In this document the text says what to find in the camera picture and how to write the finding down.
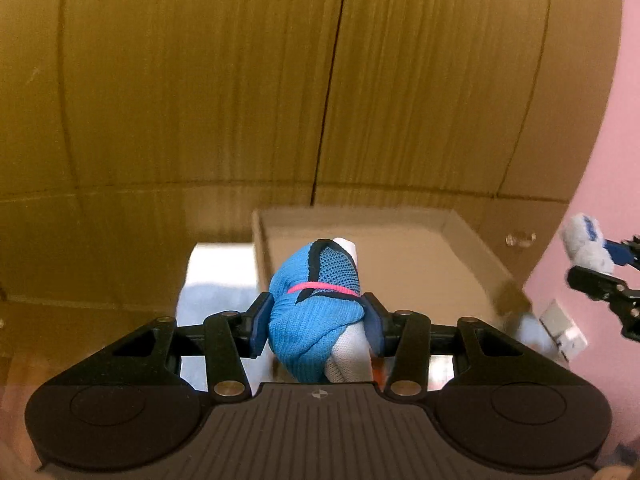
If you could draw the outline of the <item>light blue towel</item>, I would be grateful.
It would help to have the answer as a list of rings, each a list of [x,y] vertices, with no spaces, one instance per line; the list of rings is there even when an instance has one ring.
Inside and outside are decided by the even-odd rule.
[[[253,244],[196,244],[191,252],[186,279],[177,302],[179,326],[200,325],[211,314],[222,311],[244,312],[259,294],[255,249]],[[531,313],[508,318],[503,331],[541,353],[546,358],[567,367],[541,322]],[[274,356],[268,344],[257,359],[242,359],[252,393],[262,382],[290,382],[286,370],[273,370]],[[201,356],[182,358],[181,378],[196,390],[207,390],[205,361]],[[430,390],[442,388],[454,377],[452,358],[431,359]]]

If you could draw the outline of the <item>white blue sock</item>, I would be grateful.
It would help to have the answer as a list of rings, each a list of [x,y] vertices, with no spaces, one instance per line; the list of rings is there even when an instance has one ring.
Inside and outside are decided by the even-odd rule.
[[[575,214],[561,230],[562,242],[573,266],[612,275],[614,262],[605,248],[599,222],[588,214]]]

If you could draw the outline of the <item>cardboard box tray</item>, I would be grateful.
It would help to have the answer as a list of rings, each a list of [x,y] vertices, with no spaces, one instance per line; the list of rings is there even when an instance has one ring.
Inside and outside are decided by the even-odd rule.
[[[252,230],[262,287],[299,248],[341,237],[355,245],[362,290],[387,310],[500,327],[530,309],[511,273],[451,209],[280,207],[255,211]]]

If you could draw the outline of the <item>wooden wardrobe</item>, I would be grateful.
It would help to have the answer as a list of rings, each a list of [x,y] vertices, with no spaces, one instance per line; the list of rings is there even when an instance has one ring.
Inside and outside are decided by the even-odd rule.
[[[1,297],[166,311],[269,206],[457,211],[515,281],[601,128],[623,0],[1,0]],[[535,232],[526,249],[506,234]]]

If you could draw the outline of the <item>white wall socket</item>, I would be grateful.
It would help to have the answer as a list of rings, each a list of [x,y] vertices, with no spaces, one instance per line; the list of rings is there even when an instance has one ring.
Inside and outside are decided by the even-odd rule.
[[[575,321],[566,313],[558,300],[553,299],[539,317],[566,362],[573,361],[588,348],[588,341]]]

